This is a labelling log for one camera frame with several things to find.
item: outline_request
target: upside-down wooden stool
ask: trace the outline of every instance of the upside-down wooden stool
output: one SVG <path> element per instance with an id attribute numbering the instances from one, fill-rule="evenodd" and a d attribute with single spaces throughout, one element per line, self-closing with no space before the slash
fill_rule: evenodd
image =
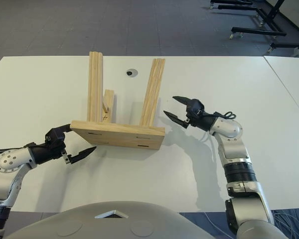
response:
<path id="1" fill-rule="evenodd" d="M 74 120 L 71 129 L 91 144 L 159 149 L 165 128 L 154 127 L 165 59 L 153 59 L 140 125 L 112 123 L 114 91 L 103 96 L 103 54 L 90 52 L 87 121 Z"/>

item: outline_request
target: electrical cable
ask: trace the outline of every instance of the electrical cable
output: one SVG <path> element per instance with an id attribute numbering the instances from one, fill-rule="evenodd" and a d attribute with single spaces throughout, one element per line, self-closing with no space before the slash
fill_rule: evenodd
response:
<path id="1" fill-rule="evenodd" d="M 221 230 L 219 227 L 217 227 L 209 218 L 209 216 L 207 215 L 207 213 L 205 213 L 206 218 L 208 219 L 208 221 L 211 223 L 211 225 L 213 225 L 218 231 L 220 231 L 221 233 L 223 233 L 224 235 L 226 235 L 228 238 L 233 239 L 230 235 L 228 235 L 227 233 L 225 233 L 223 230 Z"/>
<path id="2" fill-rule="evenodd" d="M 5 152 L 5 151 L 11 150 L 11 149 L 20 149 L 20 148 L 2 148 L 2 149 L 0 149 L 0 151 Z"/>
<path id="3" fill-rule="evenodd" d="M 287 218 L 288 217 L 291 217 L 291 218 L 293 218 L 294 220 L 296 220 L 296 222 L 299 224 L 299 220 L 298 220 L 298 218 L 296 218 L 296 217 L 294 217 L 293 215 L 290 215 L 290 214 L 288 214 L 288 213 L 285 213 L 284 212 L 284 210 L 282 210 L 282 212 L 283 213 L 275 213 L 275 215 L 281 215 L 281 216 L 287 216 Z"/>
<path id="4" fill-rule="evenodd" d="M 285 228 L 291 233 L 290 238 L 293 238 L 293 233 L 295 233 L 295 239 L 297 239 L 296 234 L 299 236 L 299 233 L 297 233 L 296 231 L 294 231 L 293 227 L 291 225 L 287 225 L 284 222 L 282 222 L 280 219 L 278 219 L 277 217 L 275 217 L 275 220 L 277 220 L 279 223 L 281 223 L 282 225 L 285 226 Z"/>

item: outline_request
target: white cable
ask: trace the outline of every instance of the white cable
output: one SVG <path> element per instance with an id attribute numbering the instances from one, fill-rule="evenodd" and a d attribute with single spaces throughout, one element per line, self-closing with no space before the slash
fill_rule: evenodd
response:
<path id="1" fill-rule="evenodd" d="M 297 234 L 298 237 L 299 237 L 299 233 L 297 233 L 296 231 L 294 231 L 294 229 L 292 228 L 292 226 L 289 226 L 289 225 L 283 223 L 283 222 L 282 222 L 280 219 L 278 219 L 278 218 L 276 218 L 276 220 L 277 220 L 278 222 L 280 222 L 281 224 L 285 225 L 286 227 L 291 228 L 292 232 L 295 233 L 295 238 L 296 238 L 296 239 L 297 239 L 296 234 Z"/>
<path id="2" fill-rule="evenodd" d="M 285 215 L 285 216 L 287 216 L 287 218 L 288 218 L 288 217 L 291 217 L 291 218 L 295 219 L 295 220 L 298 222 L 298 224 L 299 224 L 299 220 L 298 220 L 298 218 L 296 218 L 296 217 L 294 217 L 293 215 L 290 215 L 290 214 L 288 214 L 288 213 L 275 213 L 275 215 Z"/>
<path id="3" fill-rule="evenodd" d="M 285 225 L 287 231 L 290 233 L 290 239 L 293 239 L 293 231 L 294 231 L 293 227 L 290 226 L 290 225 L 285 224 L 285 223 L 284 223 L 283 221 L 281 221 L 281 220 L 278 218 L 278 216 L 276 216 L 276 215 L 274 215 L 274 218 L 275 218 L 276 221 L 278 221 L 278 222 L 280 223 L 280 228 L 279 228 L 279 229 L 282 231 L 281 224 Z"/>
<path id="4" fill-rule="evenodd" d="M 233 239 L 231 236 L 229 236 L 227 233 L 225 233 L 223 230 L 221 230 L 219 227 L 217 227 L 210 219 L 209 216 L 207 215 L 207 213 L 205 213 L 206 218 L 208 219 L 208 221 L 211 223 L 211 225 L 213 225 L 218 231 L 222 232 L 223 234 L 225 234 L 227 237 L 229 237 L 230 239 Z"/>

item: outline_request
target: wooden board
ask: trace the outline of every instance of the wooden board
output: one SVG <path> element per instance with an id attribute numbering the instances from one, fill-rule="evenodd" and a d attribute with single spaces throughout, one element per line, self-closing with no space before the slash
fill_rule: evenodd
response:
<path id="1" fill-rule="evenodd" d="M 103 108 L 102 113 L 102 122 L 104 123 L 112 123 L 112 116 L 113 116 L 113 105 L 114 105 L 114 91 L 112 90 L 105 90 L 103 103 L 107 104 L 107 112 Z"/>
<path id="2" fill-rule="evenodd" d="M 165 128 L 74 120 L 71 129 L 91 144 L 159 149 Z"/>
<path id="3" fill-rule="evenodd" d="M 90 52 L 87 121 L 102 122 L 103 54 Z"/>
<path id="4" fill-rule="evenodd" d="M 153 126 L 165 59 L 153 59 L 144 99 L 141 126 Z"/>

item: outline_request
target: metal frame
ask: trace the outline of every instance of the metal frame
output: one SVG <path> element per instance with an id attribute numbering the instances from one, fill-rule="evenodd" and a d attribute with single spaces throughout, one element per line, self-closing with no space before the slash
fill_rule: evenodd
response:
<path id="1" fill-rule="evenodd" d="M 252 5 L 250 0 L 210 0 L 210 9 L 214 8 L 214 3 L 235 4 L 235 5 Z"/>
<path id="2" fill-rule="evenodd" d="M 256 11 L 257 17 L 261 17 L 263 20 L 260 22 L 259 27 L 262 28 L 265 24 L 267 24 L 271 30 L 261 30 L 261 29 L 253 29 L 253 28 L 243 28 L 243 27 L 232 27 L 230 35 L 230 39 L 233 38 L 234 33 L 239 32 L 240 36 L 243 33 L 251 33 L 251 34 L 260 34 L 260 35 L 271 35 L 271 36 L 286 36 L 286 32 L 284 32 L 275 22 L 274 18 L 279 13 L 279 8 L 283 4 L 285 0 L 278 0 L 276 5 L 271 9 L 271 11 L 267 14 L 262 8 L 253 7 L 253 6 L 234 6 L 234 5 L 219 5 L 218 9 L 233 9 L 233 10 L 250 10 Z"/>
<path id="3" fill-rule="evenodd" d="M 299 43 L 271 43 L 270 48 L 267 50 L 268 53 L 272 52 L 276 48 L 296 48 L 299 47 Z"/>

